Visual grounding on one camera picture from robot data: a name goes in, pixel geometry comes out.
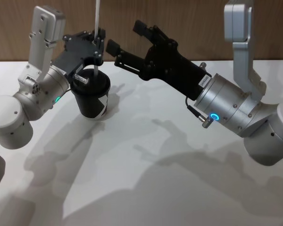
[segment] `white straw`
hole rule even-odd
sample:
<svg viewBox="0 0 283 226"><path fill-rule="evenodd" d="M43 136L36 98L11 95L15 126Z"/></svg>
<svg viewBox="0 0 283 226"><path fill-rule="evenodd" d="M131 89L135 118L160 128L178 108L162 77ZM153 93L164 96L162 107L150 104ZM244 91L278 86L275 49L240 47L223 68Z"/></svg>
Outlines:
<svg viewBox="0 0 283 226"><path fill-rule="evenodd" d="M97 36L99 32L99 18L100 18L100 0L96 0L96 5L95 5L95 26L94 26L94 40L95 44L97 43ZM99 72L99 67L94 66L94 76L98 76Z"/></svg>
<svg viewBox="0 0 283 226"><path fill-rule="evenodd" d="M96 38L98 36L99 18L100 18L100 0L96 0L94 38Z"/></svg>

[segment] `cylindrical joint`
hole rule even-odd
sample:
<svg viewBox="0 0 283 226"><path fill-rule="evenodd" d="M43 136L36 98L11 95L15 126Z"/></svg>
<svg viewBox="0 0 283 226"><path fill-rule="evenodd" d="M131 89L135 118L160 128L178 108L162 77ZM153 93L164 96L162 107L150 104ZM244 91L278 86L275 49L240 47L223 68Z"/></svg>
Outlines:
<svg viewBox="0 0 283 226"><path fill-rule="evenodd" d="M19 90L14 95L21 102L30 121L38 120L51 109L67 91L69 83L57 68L51 67L39 87L40 91L36 94Z"/></svg>
<svg viewBox="0 0 283 226"><path fill-rule="evenodd" d="M25 146L33 136L21 103L14 97L0 96L0 144L7 149Z"/></svg>
<svg viewBox="0 0 283 226"><path fill-rule="evenodd" d="M273 130L269 121L250 137L244 138L249 155L258 163L272 166L283 158L283 139Z"/></svg>
<svg viewBox="0 0 283 226"><path fill-rule="evenodd" d="M207 84L194 106L208 116L218 115L216 121L239 136L258 111L257 102L218 74Z"/></svg>

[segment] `black cup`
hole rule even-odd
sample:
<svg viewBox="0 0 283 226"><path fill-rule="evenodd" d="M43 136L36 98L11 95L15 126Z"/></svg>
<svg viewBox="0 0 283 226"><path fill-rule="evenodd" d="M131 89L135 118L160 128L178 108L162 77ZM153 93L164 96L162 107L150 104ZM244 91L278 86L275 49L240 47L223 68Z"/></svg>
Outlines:
<svg viewBox="0 0 283 226"><path fill-rule="evenodd" d="M81 114L90 119L101 118L107 111L110 90L109 77L101 71L98 71L98 75L94 76L93 69L82 70L78 75L89 79L87 85L77 80L70 83L71 91Z"/></svg>

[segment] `black bracket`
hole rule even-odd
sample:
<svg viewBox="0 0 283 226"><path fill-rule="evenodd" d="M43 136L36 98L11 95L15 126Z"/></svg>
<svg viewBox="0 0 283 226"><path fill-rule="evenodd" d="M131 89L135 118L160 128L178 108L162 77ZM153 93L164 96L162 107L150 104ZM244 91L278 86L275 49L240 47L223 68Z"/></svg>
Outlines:
<svg viewBox="0 0 283 226"><path fill-rule="evenodd" d="M94 39L94 31L65 35L63 37L64 52L52 62L52 65L64 71L66 78L71 82L73 75L79 73L84 67L103 64L105 37L104 29L99 29L96 39Z"/></svg>
<svg viewBox="0 0 283 226"><path fill-rule="evenodd" d="M157 26L137 20L133 31L147 38L153 46L145 59L128 53L113 40L107 43L106 52L116 57L115 66L137 74L141 79L161 79L192 100L203 90L201 81L208 75L205 70L179 54L178 43L168 38Z"/></svg>

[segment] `screw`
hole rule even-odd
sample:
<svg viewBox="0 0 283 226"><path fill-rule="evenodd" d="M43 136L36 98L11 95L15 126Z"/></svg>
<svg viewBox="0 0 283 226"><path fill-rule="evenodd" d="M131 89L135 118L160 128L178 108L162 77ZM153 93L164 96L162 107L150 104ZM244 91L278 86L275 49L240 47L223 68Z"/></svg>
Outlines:
<svg viewBox="0 0 283 226"><path fill-rule="evenodd" d="M206 63L202 62L202 63L200 64L200 68L206 69L206 67L207 67L207 64L206 64Z"/></svg>

